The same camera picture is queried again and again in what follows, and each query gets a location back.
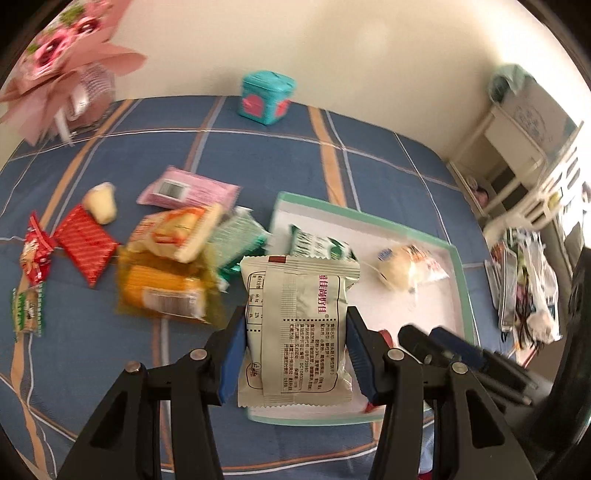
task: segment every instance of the yellow snack package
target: yellow snack package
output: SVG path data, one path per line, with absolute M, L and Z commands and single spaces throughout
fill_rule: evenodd
M 223 216 L 223 207 L 188 207 L 142 219 L 129 237 L 131 252 L 152 252 L 180 263 L 194 261 Z
M 187 264 L 126 247 L 119 247 L 118 257 L 120 313 L 224 326 L 209 248 Z
M 205 290 L 198 278 L 134 265 L 129 270 L 123 297 L 130 305 L 163 314 L 194 319 L 205 317 Z

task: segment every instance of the green candy wrapper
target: green candy wrapper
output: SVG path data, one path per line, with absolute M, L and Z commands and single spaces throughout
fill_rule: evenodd
M 349 244 L 327 236 L 313 235 L 291 225 L 290 255 L 294 257 L 357 260 Z
M 225 291 L 229 280 L 240 274 L 244 257 L 264 255 L 262 247 L 269 232 L 252 216 L 251 210 L 235 207 L 232 217 L 219 225 L 209 238 L 215 250 L 215 267 L 219 276 L 218 288 Z
M 43 333 L 43 295 L 45 283 L 40 283 L 17 294 L 12 291 L 12 322 L 15 333 Z

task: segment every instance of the snack bag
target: snack bag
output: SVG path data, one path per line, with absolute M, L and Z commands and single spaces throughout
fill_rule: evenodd
M 145 216 L 129 237 L 132 252 L 150 251 L 159 257 L 189 263 L 197 258 L 223 215 L 215 203 Z
M 234 215 L 219 225 L 209 238 L 215 251 L 217 274 L 226 287 L 230 278 L 240 273 L 240 260 L 255 255 L 270 235 L 250 212 L 248 208 L 234 207 Z
M 352 398 L 345 371 L 346 291 L 359 280 L 350 260 L 245 257 L 246 351 L 238 406 L 318 406 Z
M 168 166 L 162 176 L 146 187 L 137 202 L 169 209 L 209 206 L 219 203 L 229 211 L 240 193 L 240 187 L 208 179 L 201 175 Z
M 50 255 L 55 247 L 55 240 L 41 230 L 37 214 L 33 212 L 29 217 L 20 258 L 21 268 L 32 285 L 37 285 L 47 278 L 51 264 Z
M 43 288 L 37 284 L 20 293 L 12 291 L 12 321 L 15 333 L 43 333 Z
M 294 257 L 332 258 L 342 260 L 351 258 L 356 260 L 349 244 L 339 242 L 327 236 L 313 235 L 290 225 L 291 248 L 290 255 Z
M 129 271 L 124 299 L 133 306 L 162 314 L 205 317 L 205 290 L 198 278 L 187 278 L 142 265 Z
M 82 205 L 77 205 L 68 213 L 57 227 L 54 237 L 82 273 L 90 288 L 96 285 L 119 245 L 82 208 Z
M 379 278 L 391 290 L 415 291 L 422 283 L 448 278 L 437 260 L 415 245 L 397 245 L 378 254 Z
M 119 247 L 118 312 L 224 327 L 227 319 L 212 258 L 208 246 L 187 264 Z

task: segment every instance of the teal box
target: teal box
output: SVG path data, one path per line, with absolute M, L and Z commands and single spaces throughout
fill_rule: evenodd
M 238 113 L 263 125 L 274 124 L 287 113 L 295 88 L 296 81 L 280 73 L 249 73 L 242 79 Z

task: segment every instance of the red candy wrapper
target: red candy wrapper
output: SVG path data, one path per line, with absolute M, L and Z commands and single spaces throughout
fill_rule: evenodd
M 119 245 L 77 205 L 62 220 L 54 237 L 92 288 Z
M 56 242 L 39 226 L 37 214 L 33 212 L 29 217 L 29 226 L 22 248 L 20 263 L 25 275 L 32 285 L 45 281 L 49 273 L 51 253 Z

